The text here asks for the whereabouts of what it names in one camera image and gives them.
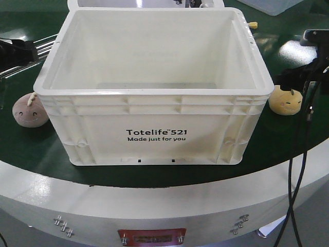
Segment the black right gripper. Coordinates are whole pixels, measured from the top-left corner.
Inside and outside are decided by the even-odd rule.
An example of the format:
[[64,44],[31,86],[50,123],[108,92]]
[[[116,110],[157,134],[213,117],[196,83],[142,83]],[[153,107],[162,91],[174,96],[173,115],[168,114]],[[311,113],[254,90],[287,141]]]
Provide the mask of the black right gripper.
[[315,46],[317,56],[303,67],[289,68],[276,76],[276,85],[283,91],[305,91],[308,77],[328,73],[328,29],[307,29],[300,39],[301,46]]

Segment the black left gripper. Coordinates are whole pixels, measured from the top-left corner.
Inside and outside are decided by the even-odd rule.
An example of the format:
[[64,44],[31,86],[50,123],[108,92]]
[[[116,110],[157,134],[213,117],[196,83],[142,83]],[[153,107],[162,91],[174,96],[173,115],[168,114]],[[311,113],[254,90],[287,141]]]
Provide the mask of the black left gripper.
[[33,41],[1,40],[1,64],[26,64],[37,59],[38,51]]

